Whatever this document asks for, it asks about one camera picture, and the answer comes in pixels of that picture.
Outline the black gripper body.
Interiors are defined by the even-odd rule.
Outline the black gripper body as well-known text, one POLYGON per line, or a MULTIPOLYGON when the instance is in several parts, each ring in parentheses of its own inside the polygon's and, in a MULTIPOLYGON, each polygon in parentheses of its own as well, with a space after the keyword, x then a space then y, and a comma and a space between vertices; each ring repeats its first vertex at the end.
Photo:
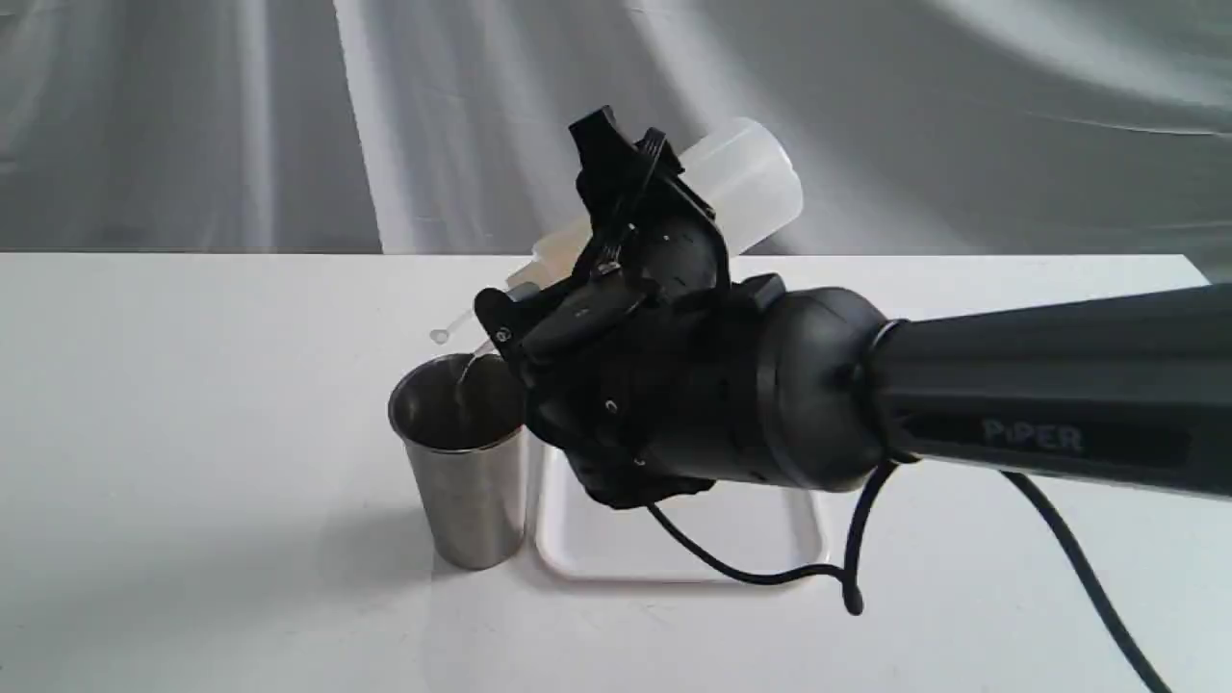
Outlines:
POLYGON ((673 224, 667 237, 643 265, 611 271, 646 276, 623 367, 517 372, 531 429, 615 509, 719 481, 788 485, 763 423, 764 351, 786 286, 774 275, 734 281, 724 242, 718 273, 699 236, 673 224))

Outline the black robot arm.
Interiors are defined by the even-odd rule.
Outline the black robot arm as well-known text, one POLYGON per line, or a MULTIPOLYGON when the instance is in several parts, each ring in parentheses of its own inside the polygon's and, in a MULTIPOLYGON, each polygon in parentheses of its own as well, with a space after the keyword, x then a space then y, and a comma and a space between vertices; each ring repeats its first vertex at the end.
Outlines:
POLYGON ((756 121, 683 153, 606 106, 569 134, 588 219, 474 312, 591 499, 841 492, 923 456, 1230 496, 1228 285, 894 321, 848 289, 733 280, 804 210, 756 121))

